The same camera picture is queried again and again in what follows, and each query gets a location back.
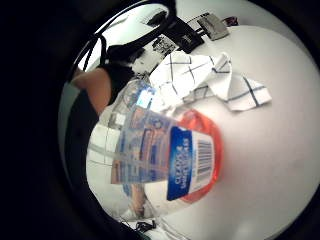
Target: bottle label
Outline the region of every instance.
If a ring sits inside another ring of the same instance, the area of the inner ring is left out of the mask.
[[[111,183],[146,183],[168,177],[168,144],[175,121],[135,106],[127,115],[117,144]]]
[[[214,145],[209,135],[172,127],[167,200],[209,184],[214,169]]]

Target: blue label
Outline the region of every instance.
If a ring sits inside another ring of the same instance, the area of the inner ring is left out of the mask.
[[[172,127],[167,200],[189,193],[192,175],[192,132]]]

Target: white table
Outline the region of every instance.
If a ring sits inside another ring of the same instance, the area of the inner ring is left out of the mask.
[[[272,103],[232,113],[217,99],[194,105],[219,126],[225,144],[221,178],[200,201],[165,217],[186,237],[267,239],[306,207],[320,182],[320,76],[287,38],[239,26],[192,54],[227,52],[233,69],[266,85]],[[148,185],[151,202],[159,195]]]

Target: barcode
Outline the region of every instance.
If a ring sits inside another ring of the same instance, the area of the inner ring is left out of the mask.
[[[198,169],[197,182],[210,178],[212,169],[212,144],[211,142],[198,141]]]

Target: white towel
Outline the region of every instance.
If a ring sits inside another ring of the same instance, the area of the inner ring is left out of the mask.
[[[261,83],[232,71],[227,53],[219,57],[189,55],[175,51],[150,75],[162,108],[177,107],[201,98],[216,96],[232,111],[245,111],[271,101]]]

